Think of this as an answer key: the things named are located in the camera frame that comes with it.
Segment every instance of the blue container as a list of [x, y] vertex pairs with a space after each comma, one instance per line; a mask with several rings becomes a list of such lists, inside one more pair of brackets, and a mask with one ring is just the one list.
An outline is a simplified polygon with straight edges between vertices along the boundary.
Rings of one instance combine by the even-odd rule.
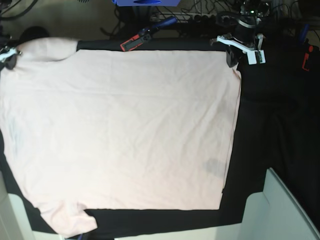
[[124, 6], [169, 6], [175, 7], [180, 0], [112, 0], [119, 7]]

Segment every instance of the black table surface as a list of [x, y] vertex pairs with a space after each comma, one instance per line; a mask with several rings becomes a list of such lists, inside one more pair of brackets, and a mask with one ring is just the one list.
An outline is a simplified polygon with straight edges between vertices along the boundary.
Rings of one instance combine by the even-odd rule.
[[[80, 41], [78, 50], [120, 51], [122, 41]], [[154, 39], [136, 50], [224, 51], [205, 39]], [[89, 209], [106, 240], [241, 223], [249, 195], [261, 192], [272, 167], [320, 229], [320, 70], [302, 70], [303, 47], [265, 46], [266, 64], [239, 63], [241, 98], [226, 185], [219, 210]], [[3, 155], [7, 191], [19, 195], [34, 231], [54, 233], [23, 196]]]

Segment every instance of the blue handle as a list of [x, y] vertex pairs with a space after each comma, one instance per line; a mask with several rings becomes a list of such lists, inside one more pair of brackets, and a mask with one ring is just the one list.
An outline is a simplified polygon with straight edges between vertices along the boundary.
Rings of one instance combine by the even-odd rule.
[[163, 27], [166, 27], [166, 26], [169, 26], [169, 25], [172, 25], [172, 24], [175, 24], [177, 23], [177, 18], [175, 16], [171, 16], [171, 17], [168, 17], [166, 18], [165, 20], [161, 21], [161, 22], [158, 22], [156, 24], [154, 24], [151, 28], [163, 28]]

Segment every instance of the black cloth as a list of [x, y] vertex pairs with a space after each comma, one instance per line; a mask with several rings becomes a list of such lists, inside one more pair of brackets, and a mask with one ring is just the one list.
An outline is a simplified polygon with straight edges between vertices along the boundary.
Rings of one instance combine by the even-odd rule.
[[[80, 41], [80, 49], [120, 51], [120, 41]], [[223, 225], [242, 221], [249, 195], [261, 192], [272, 167], [320, 229], [320, 95], [319, 70], [301, 69], [305, 50], [264, 46], [266, 64], [238, 66], [242, 75], [239, 114], [226, 185], [219, 210], [109, 210], [89, 209], [98, 228], [90, 239], [137, 236]], [[138, 50], [223, 51], [207, 40], [162, 39]], [[1, 157], [9, 193], [22, 197], [31, 228], [53, 232], [39, 211], [23, 198]]]

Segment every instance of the floor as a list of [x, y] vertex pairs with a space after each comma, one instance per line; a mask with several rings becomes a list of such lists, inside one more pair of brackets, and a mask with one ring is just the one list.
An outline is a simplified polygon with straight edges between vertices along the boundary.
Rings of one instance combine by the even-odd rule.
[[[4, 16], [16, 15], [23, 11], [33, 0], [22, 0], [15, 8]], [[205, 0], [202, 1], [202, 12], [207, 12]], [[294, 0], [283, 0], [291, 5]], [[208, 8], [212, 9], [212, 3], [208, 2]], [[173, 12], [181, 12], [181, 8], [189, 8], [194, 0], [181, 0], [178, 7], [170, 7]], [[88, 3], [80, 3], [78, 0], [39, 0], [35, 7], [25, 16], [15, 21], [2, 21], [4, 31], [18, 39], [20, 34], [28, 27], [41, 26], [46, 28], [53, 37], [69, 37], [81, 40], [105, 39], [100, 32], [104, 27], [111, 32], [117, 24], [114, 16], [114, 4], [111, 0], [90, 0]], [[297, 8], [292, 8], [297, 16]], [[308, 33], [309, 42], [320, 46], [320, 41], [314, 32]]]

